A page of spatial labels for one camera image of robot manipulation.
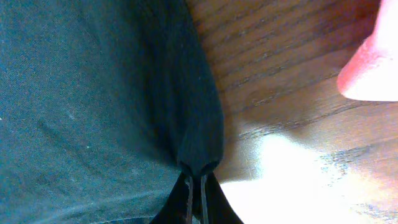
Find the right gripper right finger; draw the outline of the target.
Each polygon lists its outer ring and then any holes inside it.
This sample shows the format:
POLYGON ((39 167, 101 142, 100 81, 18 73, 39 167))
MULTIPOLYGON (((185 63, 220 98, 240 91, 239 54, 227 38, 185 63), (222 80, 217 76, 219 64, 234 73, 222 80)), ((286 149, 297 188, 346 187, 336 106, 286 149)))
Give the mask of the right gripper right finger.
POLYGON ((243 224, 231 208, 214 173, 204 175, 200 187, 201 224, 243 224))

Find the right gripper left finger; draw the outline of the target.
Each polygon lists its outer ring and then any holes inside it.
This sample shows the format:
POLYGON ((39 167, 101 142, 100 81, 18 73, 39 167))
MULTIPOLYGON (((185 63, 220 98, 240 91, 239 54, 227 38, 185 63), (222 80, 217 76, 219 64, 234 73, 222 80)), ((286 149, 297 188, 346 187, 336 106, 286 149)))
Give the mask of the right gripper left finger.
POLYGON ((192 224, 193 179, 183 172, 150 224, 192 224))

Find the black t-shirt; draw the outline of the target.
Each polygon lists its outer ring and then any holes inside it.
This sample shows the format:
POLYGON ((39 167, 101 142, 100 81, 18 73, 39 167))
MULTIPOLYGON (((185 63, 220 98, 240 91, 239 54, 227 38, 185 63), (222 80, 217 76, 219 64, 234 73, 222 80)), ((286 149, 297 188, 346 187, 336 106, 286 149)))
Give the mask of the black t-shirt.
POLYGON ((1 222, 154 216, 223 157, 185 1, 1 2, 1 222))

